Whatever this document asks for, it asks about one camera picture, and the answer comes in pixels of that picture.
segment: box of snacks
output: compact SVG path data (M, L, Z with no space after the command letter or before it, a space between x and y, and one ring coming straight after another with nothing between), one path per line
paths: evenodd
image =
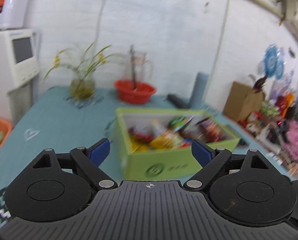
M192 140L230 151L240 140L203 110L118 108L115 132L123 179L127 180L167 180L195 174L201 166L192 156Z

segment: triangular cutout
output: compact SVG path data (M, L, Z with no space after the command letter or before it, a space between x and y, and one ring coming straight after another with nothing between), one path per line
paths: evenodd
M253 168L253 169L263 169L263 170L268 170L269 169L265 165L265 163L257 155L252 156L251 168Z
M49 154L44 154L40 160L37 161L37 163L33 166L34 169L39 168L49 168L51 167L51 161Z

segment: green box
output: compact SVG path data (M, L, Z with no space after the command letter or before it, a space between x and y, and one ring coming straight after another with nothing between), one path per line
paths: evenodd
M133 153L128 128L136 123L150 125L157 119L163 125L178 116L194 116L193 122L208 117L206 111L189 111L176 109L118 108L116 110L115 133L119 144L119 156L125 180L169 180L195 174L201 169L192 156L191 147L181 149L150 150ZM227 140L209 143L209 147L219 147L233 151L240 138L230 129L217 123Z

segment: gray ribbed plate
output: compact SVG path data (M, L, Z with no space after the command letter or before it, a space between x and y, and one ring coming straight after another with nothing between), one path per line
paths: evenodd
M236 225L213 211L201 193L186 191L176 181L124 181L116 189L99 191L71 218L49 223L15 218L0 232L10 240L275 240L298 233L286 223L264 228Z

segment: dark stick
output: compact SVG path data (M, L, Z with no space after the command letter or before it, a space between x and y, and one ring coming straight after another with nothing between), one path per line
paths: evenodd
M133 90L135 90L137 88L137 81L136 81L135 50L133 45L130 46L130 54L131 54L132 84L133 84Z

